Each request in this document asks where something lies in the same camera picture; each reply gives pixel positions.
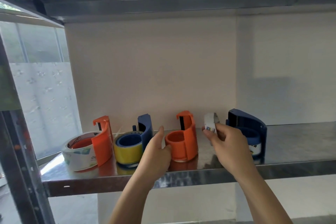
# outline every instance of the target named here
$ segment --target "person's left arm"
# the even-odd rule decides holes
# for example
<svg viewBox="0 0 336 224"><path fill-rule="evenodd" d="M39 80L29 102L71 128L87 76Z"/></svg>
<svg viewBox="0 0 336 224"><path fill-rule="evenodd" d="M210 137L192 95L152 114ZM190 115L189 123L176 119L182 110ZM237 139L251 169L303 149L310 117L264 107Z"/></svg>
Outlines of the person's left arm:
<svg viewBox="0 0 336 224"><path fill-rule="evenodd" d="M109 224L140 224L149 191L165 174L171 160L170 146L162 149L163 127L149 141L139 166L119 197Z"/></svg>

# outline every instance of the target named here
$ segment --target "forearm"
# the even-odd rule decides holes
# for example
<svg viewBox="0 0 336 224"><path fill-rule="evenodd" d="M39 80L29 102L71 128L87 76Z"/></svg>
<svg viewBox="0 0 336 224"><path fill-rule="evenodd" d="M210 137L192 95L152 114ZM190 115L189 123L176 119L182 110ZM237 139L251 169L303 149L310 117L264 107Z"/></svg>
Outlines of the forearm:
<svg viewBox="0 0 336 224"><path fill-rule="evenodd" d="M292 224L279 200L257 171L237 181L257 224Z"/></svg>
<svg viewBox="0 0 336 224"><path fill-rule="evenodd" d="M146 198L152 187L135 172L118 199L109 224L140 224Z"/></svg>

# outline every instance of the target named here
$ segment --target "person's left hand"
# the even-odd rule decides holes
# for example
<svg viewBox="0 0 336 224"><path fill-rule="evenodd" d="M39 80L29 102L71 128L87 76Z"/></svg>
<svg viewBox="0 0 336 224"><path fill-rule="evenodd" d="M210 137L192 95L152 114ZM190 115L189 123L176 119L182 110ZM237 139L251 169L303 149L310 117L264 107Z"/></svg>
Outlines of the person's left hand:
<svg viewBox="0 0 336 224"><path fill-rule="evenodd" d="M134 173L141 180L153 186L154 182L165 174L171 160L171 146L162 149L163 126L149 141L141 161Z"/></svg>

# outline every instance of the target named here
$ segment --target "person's right arm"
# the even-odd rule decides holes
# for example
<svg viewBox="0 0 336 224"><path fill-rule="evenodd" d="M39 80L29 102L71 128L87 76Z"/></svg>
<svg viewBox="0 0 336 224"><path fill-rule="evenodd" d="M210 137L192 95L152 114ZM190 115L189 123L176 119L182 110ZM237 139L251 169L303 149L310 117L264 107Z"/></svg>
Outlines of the person's right arm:
<svg viewBox="0 0 336 224"><path fill-rule="evenodd" d="M246 137L237 128L216 124L218 136L203 130L218 160L241 186L256 224L293 224L288 214L258 173Z"/></svg>

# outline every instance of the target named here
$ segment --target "hand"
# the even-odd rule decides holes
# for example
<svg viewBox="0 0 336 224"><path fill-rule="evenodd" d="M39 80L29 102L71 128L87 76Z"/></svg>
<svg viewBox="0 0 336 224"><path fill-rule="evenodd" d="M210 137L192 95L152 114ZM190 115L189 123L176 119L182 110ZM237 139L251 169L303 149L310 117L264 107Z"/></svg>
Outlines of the hand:
<svg viewBox="0 0 336 224"><path fill-rule="evenodd" d="M247 139L239 129L216 123L218 135L204 128L202 130L211 141L219 162L237 181L257 172Z"/></svg>
<svg viewBox="0 0 336 224"><path fill-rule="evenodd" d="M161 126L156 135L149 141L134 173L151 186L166 173L170 165L171 146L167 145L162 149L163 131L163 126Z"/></svg>

